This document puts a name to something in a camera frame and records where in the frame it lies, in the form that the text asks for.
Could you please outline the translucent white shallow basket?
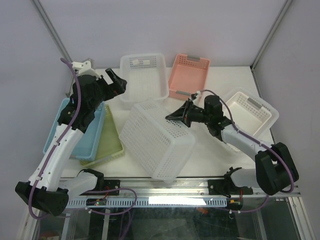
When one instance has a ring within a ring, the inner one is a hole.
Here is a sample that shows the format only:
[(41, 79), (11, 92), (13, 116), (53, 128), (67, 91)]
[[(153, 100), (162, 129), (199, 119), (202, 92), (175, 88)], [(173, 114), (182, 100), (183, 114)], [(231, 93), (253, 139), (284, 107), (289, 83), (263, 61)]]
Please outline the translucent white shallow basket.
[(129, 109), (148, 99), (162, 102), (169, 96), (165, 57), (161, 53), (141, 53), (122, 56), (120, 76), (127, 81), (126, 91), (120, 96), (122, 105)]

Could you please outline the large white perforated basket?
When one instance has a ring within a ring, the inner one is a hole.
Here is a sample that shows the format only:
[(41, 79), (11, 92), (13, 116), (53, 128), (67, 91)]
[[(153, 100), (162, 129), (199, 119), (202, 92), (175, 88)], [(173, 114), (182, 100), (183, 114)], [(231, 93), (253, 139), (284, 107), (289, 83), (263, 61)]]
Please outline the large white perforated basket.
[(167, 115), (169, 111), (154, 100), (139, 102), (131, 108), (119, 139), (149, 177), (170, 184), (191, 157), (197, 139)]

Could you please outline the pink plastic basket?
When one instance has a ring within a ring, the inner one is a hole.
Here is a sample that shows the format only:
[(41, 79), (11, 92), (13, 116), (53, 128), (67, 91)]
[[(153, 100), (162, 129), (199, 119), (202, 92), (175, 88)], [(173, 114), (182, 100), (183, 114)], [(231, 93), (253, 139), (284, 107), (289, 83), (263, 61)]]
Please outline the pink plastic basket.
[(187, 100), (191, 94), (204, 89), (210, 60), (177, 54), (168, 80), (169, 97)]

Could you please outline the cream white small basket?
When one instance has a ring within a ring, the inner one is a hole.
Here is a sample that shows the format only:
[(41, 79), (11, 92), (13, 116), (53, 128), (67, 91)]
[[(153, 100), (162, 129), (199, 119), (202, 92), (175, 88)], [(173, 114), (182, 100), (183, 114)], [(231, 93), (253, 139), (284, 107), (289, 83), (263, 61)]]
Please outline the cream white small basket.
[(239, 129), (255, 138), (261, 137), (267, 130), (267, 122), (272, 113), (250, 94), (236, 90), (224, 102)]

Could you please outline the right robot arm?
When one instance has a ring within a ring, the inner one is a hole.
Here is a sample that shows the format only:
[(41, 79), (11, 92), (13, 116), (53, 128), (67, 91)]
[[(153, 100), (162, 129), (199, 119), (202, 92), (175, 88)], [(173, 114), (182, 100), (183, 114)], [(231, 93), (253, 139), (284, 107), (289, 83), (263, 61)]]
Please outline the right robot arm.
[(192, 94), (180, 108), (167, 115), (166, 120), (180, 121), (187, 127), (192, 123), (205, 124), (211, 136), (236, 147), (254, 161), (251, 169), (229, 169), (223, 182), (226, 192), (234, 194), (241, 187), (260, 188), (269, 196), (293, 191), (299, 174), (284, 143), (267, 143), (241, 130), (232, 116), (225, 116), (223, 107), (226, 104), (219, 96), (206, 96), (203, 108), (194, 104), (195, 97)]

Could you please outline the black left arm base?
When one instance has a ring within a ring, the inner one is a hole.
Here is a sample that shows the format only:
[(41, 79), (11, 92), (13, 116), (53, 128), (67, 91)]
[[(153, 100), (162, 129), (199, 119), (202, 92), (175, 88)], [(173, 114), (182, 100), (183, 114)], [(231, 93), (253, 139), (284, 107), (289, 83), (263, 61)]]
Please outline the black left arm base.
[(118, 196), (120, 194), (121, 181), (119, 179), (104, 179), (104, 185), (102, 188), (102, 195), (105, 197)]

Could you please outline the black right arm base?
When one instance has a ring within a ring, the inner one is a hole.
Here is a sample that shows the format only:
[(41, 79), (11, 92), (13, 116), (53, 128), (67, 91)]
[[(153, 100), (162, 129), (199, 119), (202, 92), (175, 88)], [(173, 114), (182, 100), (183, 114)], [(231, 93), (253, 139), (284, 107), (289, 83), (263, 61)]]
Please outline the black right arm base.
[(253, 195), (254, 192), (251, 187), (238, 187), (233, 183), (231, 175), (240, 169), (241, 167), (231, 167), (229, 171), (222, 176), (222, 179), (209, 179), (207, 181), (209, 195), (222, 195), (226, 198), (231, 198), (232, 195)]

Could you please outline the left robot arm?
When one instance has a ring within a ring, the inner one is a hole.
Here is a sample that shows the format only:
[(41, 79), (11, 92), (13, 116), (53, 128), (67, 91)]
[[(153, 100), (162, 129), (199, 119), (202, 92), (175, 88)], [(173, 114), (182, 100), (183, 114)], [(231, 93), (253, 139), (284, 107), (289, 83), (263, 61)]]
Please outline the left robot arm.
[(108, 84), (102, 75), (75, 76), (72, 95), (57, 120), (54, 137), (39, 166), (28, 181), (20, 181), (15, 192), (27, 204), (30, 215), (38, 209), (52, 216), (59, 216), (68, 201), (91, 191), (100, 194), (105, 188), (104, 174), (92, 169), (81, 171), (76, 177), (60, 184), (60, 178), (72, 151), (86, 133), (95, 118), (99, 105), (126, 91), (127, 81), (108, 68), (105, 71), (112, 83)]

